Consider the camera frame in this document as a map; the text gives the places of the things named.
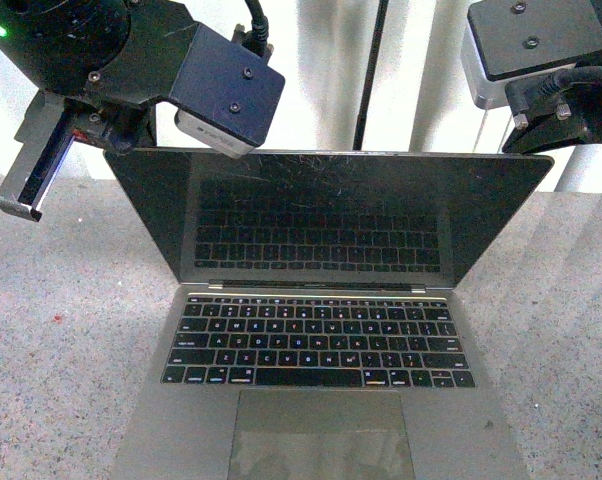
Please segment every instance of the laptop screen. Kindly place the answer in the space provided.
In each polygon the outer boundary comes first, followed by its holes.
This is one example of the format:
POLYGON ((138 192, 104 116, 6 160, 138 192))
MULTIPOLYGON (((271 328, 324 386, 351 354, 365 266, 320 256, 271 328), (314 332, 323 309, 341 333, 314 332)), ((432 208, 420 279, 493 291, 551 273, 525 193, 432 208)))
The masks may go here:
POLYGON ((181 282, 453 287, 549 157, 145 149, 106 158, 181 282))

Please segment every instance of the speckled countertop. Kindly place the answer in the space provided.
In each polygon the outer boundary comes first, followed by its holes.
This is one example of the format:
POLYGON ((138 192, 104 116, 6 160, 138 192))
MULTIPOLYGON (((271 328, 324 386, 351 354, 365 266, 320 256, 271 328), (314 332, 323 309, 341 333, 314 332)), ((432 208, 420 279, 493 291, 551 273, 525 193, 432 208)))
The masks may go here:
MULTIPOLYGON (((115 182, 0 212, 0 480, 105 480, 177 283, 115 182)), ((602 195, 535 194, 459 291, 533 480, 602 479, 602 195)))

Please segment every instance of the open laptop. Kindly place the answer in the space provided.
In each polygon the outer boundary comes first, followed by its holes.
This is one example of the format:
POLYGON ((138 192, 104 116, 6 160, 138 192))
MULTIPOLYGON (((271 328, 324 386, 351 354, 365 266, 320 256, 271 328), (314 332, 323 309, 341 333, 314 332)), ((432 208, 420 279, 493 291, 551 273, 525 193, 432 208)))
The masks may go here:
POLYGON ((181 283, 113 480, 528 478, 454 287, 551 158, 106 158, 181 283))

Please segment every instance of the cable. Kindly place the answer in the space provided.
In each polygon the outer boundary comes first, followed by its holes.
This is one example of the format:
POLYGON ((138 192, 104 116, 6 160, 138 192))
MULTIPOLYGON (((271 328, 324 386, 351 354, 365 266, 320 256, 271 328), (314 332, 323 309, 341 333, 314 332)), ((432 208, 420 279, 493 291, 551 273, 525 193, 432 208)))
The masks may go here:
POLYGON ((365 72, 365 82, 363 83, 363 93, 361 94, 361 105, 359 106, 359 115, 357 116, 357 125, 354 131, 352 150, 355 151, 361 150, 363 146, 363 136, 365 135, 365 125, 368 120, 368 108, 370 107, 374 74, 377 69, 381 38, 383 37, 383 26, 385 25, 385 17, 388 12, 388 2, 389 0, 379 0, 377 19, 374 24, 374 33, 372 34, 370 57, 368 58, 368 68, 365 72))
POLYGON ((268 37, 270 36, 268 17, 264 15, 259 0, 245 0, 245 3, 252 15, 252 30, 246 35, 243 46, 263 57, 268 48, 268 37))

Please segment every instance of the space bar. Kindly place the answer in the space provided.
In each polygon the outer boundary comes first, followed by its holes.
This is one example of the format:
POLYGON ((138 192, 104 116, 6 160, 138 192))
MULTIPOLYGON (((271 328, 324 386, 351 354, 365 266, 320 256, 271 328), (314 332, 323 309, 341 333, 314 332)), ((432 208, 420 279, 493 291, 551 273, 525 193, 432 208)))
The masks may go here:
POLYGON ((257 368, 256 385, 360 387, 361 371, 332 368, 257 368))

